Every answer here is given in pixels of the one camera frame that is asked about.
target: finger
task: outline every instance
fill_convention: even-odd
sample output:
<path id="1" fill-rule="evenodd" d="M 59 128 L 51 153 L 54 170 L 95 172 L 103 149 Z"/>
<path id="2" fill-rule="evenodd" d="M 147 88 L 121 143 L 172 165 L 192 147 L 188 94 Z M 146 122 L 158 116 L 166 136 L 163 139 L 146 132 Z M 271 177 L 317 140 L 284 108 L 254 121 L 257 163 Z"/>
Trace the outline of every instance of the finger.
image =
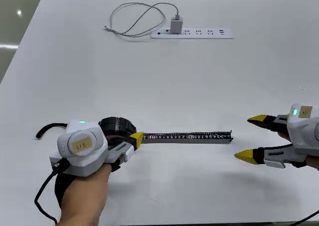
<path id="1" fill-rule="evenodd" d="M 280 137 L 282 137 L 282 138 L 284 138 L 284 139 L 290 141 L 290 137 L 289 137 L 288 134 L 278 133 L 278 135 L 279 135 Z"/>
<path id="2" fill-rule="evenodd" d="M 306 164 L 315 169 L 319 169 L 319 157 L 316 156 L 307 156 Z"/>

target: white table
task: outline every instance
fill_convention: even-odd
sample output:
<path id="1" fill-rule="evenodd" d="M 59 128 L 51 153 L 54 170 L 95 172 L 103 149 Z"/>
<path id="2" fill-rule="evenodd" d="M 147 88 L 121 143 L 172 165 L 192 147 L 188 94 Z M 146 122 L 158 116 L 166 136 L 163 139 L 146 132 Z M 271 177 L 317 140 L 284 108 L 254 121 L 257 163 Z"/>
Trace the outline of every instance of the white table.
<path id="1" fill-rule="evenodd" d="M 128 1 L 173 2 L 185 27 L 229 27 L 235 39 L 124 41 L 103 26 Z M 49 225 L 33 199 L 63 130 L 41 141 L 35 133 L 50 122 L 106 116 L 146 132 L 233 129 L 235 139 L 142 145 L 111 175 L 102 226 L 293 221 L 316 211 L 316 170 L 253 166 L 233 155 L 286 143 L 248 124 L 250 116 L 284 114 L 295 102 L 319 106 L 318 7 L 318 0 L 41 0 L 0 85 L 1 224 Z M 140 11 L 127 10 L 116 26 Z M 53 186 L 40 201 L 58 217 Z"/>

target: grey floor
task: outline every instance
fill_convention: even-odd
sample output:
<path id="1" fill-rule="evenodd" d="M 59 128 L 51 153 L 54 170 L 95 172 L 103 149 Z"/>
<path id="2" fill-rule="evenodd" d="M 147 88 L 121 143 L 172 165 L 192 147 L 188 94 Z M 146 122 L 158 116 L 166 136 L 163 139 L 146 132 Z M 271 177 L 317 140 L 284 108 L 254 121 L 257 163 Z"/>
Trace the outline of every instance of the grey floor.
<path id="1" fill-rule="evenodd" d="M 40 0 L 0 0 L 0 82 L 10 65 L 39 1 Z M 223 226 L 287 226 L 288 224 L 289 223 L 223 224 Z M 302 225 L 319 226 L 319 223 L 304 223 Z"/>

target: electrical outlet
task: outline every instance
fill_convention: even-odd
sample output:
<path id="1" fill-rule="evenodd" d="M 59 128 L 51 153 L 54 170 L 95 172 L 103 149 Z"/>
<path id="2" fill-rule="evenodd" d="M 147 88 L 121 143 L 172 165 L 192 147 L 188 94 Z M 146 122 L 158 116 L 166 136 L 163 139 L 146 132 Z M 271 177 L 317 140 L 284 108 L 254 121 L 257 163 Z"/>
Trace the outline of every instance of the electrical outlet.
<path id="1" fill-rule="evenodd" d="M 151 33 L 155 39 L 233 39 L 229 28 L 183 28 L 181 34 L 170 34 L 169 28 Z"/>

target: black cable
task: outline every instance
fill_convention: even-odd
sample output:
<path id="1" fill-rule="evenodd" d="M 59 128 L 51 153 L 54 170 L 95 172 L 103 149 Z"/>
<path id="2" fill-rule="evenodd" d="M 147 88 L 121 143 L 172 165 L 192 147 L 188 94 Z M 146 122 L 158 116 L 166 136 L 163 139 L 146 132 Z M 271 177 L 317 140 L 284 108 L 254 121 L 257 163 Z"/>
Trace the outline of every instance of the black cable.
<path id="1" fill-rule="evenodd" d="M 293 223 L 293 224 L 291 224 L 291 225 L 288 225 L 288 226 L 296 226 L 296 225 L 299 225 L 299 224 L 301 224 L 301 223 L 303 223 L 303 222 L 305 222 L 305 221 L 311 219 L 312 217 L 316 216 L 317 214 L 319 214 L 319 210 L 316 211 L 316 212 L 314 212 L 313 214 L 309 215 L 308 217 L 305 217 L 304 219 L 299 220 L 298 222 L 295 222 L 295 223 Z"/>
<path id="2" fill-rule="evenodd" d="M 50 182 L 50 180 L 57 174 L 63 173 L 67 168 L 70 167 L 70 162 L 65 159 L 62 158 L 61 160 L 59 160 L 54 166 L 52 166 L 52 173 L 49 175 L 49 177 L 44 181 L 44 183 L 42 184 L 42 186 L 40 187 L 38 193 L 36 194 L 35 198 L 34 198 L 34 203 L 36 205 L 36 207 L 38 208 L 38 210 L 47 218 L 51 219 L 54 221 L 54 223 L 57 225 L 58 221 L 56 220 L 55 217 L 49 215 L 46 211 L 44 211 L 44 209 L 41 207 L 40 203 L 38 202 L 43 190 L 45 189 L 45 187 L 47 186 L 47 184 Z"/>
<path id="3" fill-rule="evenodd" d="M 39 197 L 41 196 L 44 188 L 47 186 L 47 184 L 50 182 L 50 180 L 56 175 L 56 172 L 53 172 L 49 175 L 49 177 L 44 181 L 44 183 L 42 184 L 41 188 L 39 189 L 38 193 L 36 194 L 35 198 L 34 198 L 34 203 L 36 205 L 36 207 L 38 208 L 38 210 L 47 218 L 51 219 L 54 221 L 54 223 L 57 225 L 58 221 L 56 220 L 55 217 L 49 215 L 46 211 L 44 211 L 44 209 L 41 207 L 41 205 L 38 202 Z"/>
<path id="4" fill-rule="evenodd" d="M 53 127 L 57 127 L 57 126 L 65 128 L 67 125 L 68 124 L 65 124 L 65 123 L 48 124 L 48 125 L 44 126 L 42 129 L 40 129 L 39 132 L 35 136 L 36 136 L 37 139 L 40 139 L 47 130 L 49 130 L 49 129 L 53 128 Z"/>

